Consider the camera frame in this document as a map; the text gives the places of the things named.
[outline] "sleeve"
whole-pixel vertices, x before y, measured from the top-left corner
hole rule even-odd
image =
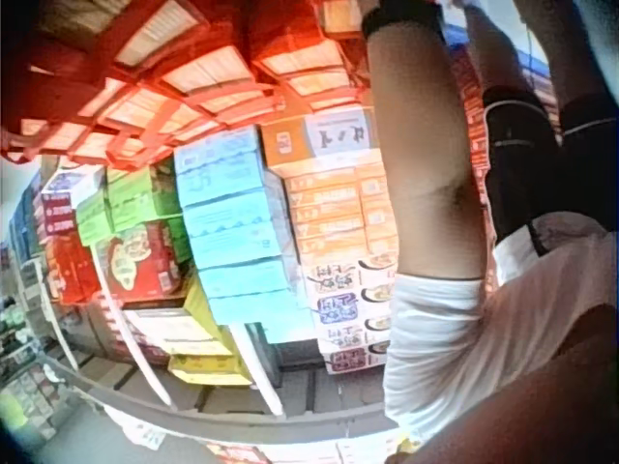
[[[399,275],[392,299],[385,412],[421,439],[451,421],[461,361],[482,330],[482,280]]]

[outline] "stack of boxes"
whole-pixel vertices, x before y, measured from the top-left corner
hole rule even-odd
[[[281,180],[264,169],[256,128],[176,150],[193,259],[220,325],[269,323],[303,308]]]
[[[327,369],[382,364],[389,344],[398,233],[371,111],[355,108],[263,128],[286,178],[309,307]]]

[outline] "yellow box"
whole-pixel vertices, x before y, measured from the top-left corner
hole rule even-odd
[[[364,217],[358,214],[345,217],[333,217],[324,220],[315,220],[312,222],[293,225],[297,240],[310,239],[312,237],[362,229],[364,227]]]
[[[357,179],[367,179],[370,177],[385,177],[385,165],[382,162],[372,164],[361,164],[355,167]]]
[[[286,191],[294,193],[296,191],[323,189],[325,187],[338,186],[341,184],[352,184],[357,180],[355,168],[336,169],[334,171],[317,172],[305,176],[286,179]]]
[[[359,183],[359,192],[362,201],[376,195],[389,195],[389,191],[387,190],[387,178],[382,176],[364,179]]]
[[[301,263],[329,263],[348,261],[368,255],[364,229],[340,232],[312,239],[297,240]]]
[[[337,203],[358,198],[359,188],[356,184],[344,184],[335,187],[315,188],[312,190],[288,193],[290,208]]]
[[[183,356],[170,358],[167,370],[189,384],[252,384],[250,373],[238,356]]]
[[[290,218],[293,224],[302,224],[315,220],[326,220],[340,218],[342,216],[352,216],[361,213],[361,202],[359,198],[352,200],[338,201],[336,203],[324,203],[322,205],[302,206],[290,210]]]

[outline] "green box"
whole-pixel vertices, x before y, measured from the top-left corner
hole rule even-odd
[[[174,164],[170,160],[123,176],[112,173],[107,192],[116,232],[181,214]]]
[[[172,244],[174,245],[174,254],[179,263],[184,263],[193,258],[192,246],[190,245],[190,237],[187,235],[185,223],[181,217],[173,217],[167,221],[170,226],[170,234],[172,235]]]
[[[109,204],[103,189],[77,205],[75,219],[79,239],[85,247],[108,239],[114,234]]]

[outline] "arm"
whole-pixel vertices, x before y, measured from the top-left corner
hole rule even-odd
[[[377,2],[361,2],[362,13]],[[466,118],[447,51],[426,28],[386,26],[368,40],[380,146],[405,275],[479,278],[486,242]]]

